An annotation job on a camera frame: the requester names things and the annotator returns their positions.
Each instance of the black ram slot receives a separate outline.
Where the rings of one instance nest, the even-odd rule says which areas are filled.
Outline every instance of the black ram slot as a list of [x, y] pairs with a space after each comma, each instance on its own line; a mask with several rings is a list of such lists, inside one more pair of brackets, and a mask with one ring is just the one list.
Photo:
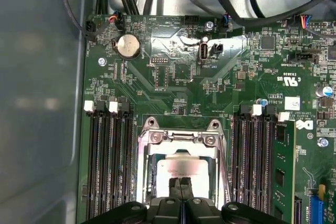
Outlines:
[[256, 162], [255, 162], [255, 205], [256, 209], [261, 209], [261, 197], [263, 194], [263, 187], [261, 185], [261, 177], [264, 176], [261, 170], [262, 166], [262, 121], [258, 118], [254, 119], [254, 130], [255, 130], [255, 144], [256, 144]]
[[97, 162], [98, 162], [98, 136], [100, 134], [100, 118], [97, 114], [90, 115], [90, 142], [89, 142], [89, 172], [88, 172], [88, 203], [87, 219], [95, 216], [97, 199]]
[[248, 189], [248, 200], [247, 200], [247, 205], [255, 207], [255, 201], [254, 201], [254, 195], [255, 195], [255, 188], [254, 188], [254, 170], [255, 170], [255, 148], [256, 148], [256, 143], [255, 141], [252, 141], [254, 138], [254, 124], [250, 122], [249, 124], [249, 145], [248, 145], [248, 164], [246, 165], [247, 171], [246, 174], [248, 176], [248, 181], [247, 181], [247, 189]]
[[233, 200], [269, 214], [275, 108], [264, 108], [263, 114], [251, 117], [242, 107], [234, 114], [231, 152]]
[[120, 175], [120, 151], [121, 151], [121, 119], [113, 118], [112, 140], [111, 140], [111, 208], [118, 206], [118, 187]]
[[123, 127], [123, 203], [130, 201], [130, 182], [132, 175], [132, 136], [133, 136], [133, 121], [130, 118], [125, 118]]
[[108, 198], [108, 173], [109, 173], [109, 149], [110, 149], [110, 117], [106, 114], [102, 118], [102, 131], [100, 135], [100, 155], [99, 155], [99, 184], [100, 184], [100, 201], [99, 214], [106, 212]]

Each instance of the ram slot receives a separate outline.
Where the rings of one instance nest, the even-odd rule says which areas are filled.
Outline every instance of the ram slot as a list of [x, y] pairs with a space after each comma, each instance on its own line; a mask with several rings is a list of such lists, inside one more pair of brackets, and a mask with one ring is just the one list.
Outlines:
[[251, 206], [253, 201], [253, 168], [254, 168], [254, 141], [253, 141], [253, 124], [249, 120], [246, 133], [246, 146], [245, 146], [245, 202], [244, 204]]
[[254, 118], [254, 142], [255, 142], [255, 208], [257, 210], [261, 209], [261, 197], [263, 195], [263, 185], [261, 183], [261, 178], [264, 176], [262, 173], [262, 120]]
[[130, 201], [130, 182], [132, 175], [132, 136], [133, 121], [130, 118], [123, 119], [123, 136], [122, 136], [122, 196], [123, 204]]
[[239, 201], [238, 198], [238, 179], [239, 179], [239, 142], [242, 135], [242, 121], [239, 115], [234, 116], [234, 128], [232, 136], [231, 153], [231, 174], [232, 174], [232, 196], [233, 201]]
[[88, 171], [88, 202], [87, 202], [87, 219], [97, 215], [97, 173], [98, 173], [98, 149], [99, 135], [101, 128], [101, 118], [96, 114], [90, 115], [90, 142], [89, 142], [89, 171]]
[[118, 206], [119, 175], [120, 175], [120, 151], [121, 151], [121, 119], [113, 118], [111, 139], [111, 202], [110, 207]]
[[265, 146], [265, 176], [264, 176], [264, 206], [263, 212], [270, 214], [272, 199], [272, 169], [273, 169], [273, 141], [275, 139], [276, 119], [274, 116], [264, 117]]
[[250, 120], [247, 114], [235, 115], [232, 137], [231, 180], [233, 200], [248, 201], [248, 155], [250, 142]]
[[109, 149], [110, 149], [110, 117], [106, 114], [102, 118], [102, 130], [100, 135], [100, 155], [99, 155], [99, 172], [100, 172], [100, 200], [99, 200], [99, 214], [106, 211], [107, 204], [107, 184], [109, 173]]

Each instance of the label sticker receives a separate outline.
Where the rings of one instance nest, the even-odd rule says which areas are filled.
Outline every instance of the label sticker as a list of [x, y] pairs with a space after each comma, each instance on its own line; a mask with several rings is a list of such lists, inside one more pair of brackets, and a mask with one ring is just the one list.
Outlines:
[[285, 97], [285, 110], [300, 110], [300, 97]]
[[303, 128], [305, 128], [306, 130], [312, 130], [314, 128], [312, 120], [307, 120], [305, 122], [303, 120], [297, 120], [295, 122], [295, 126], [299, 130]]

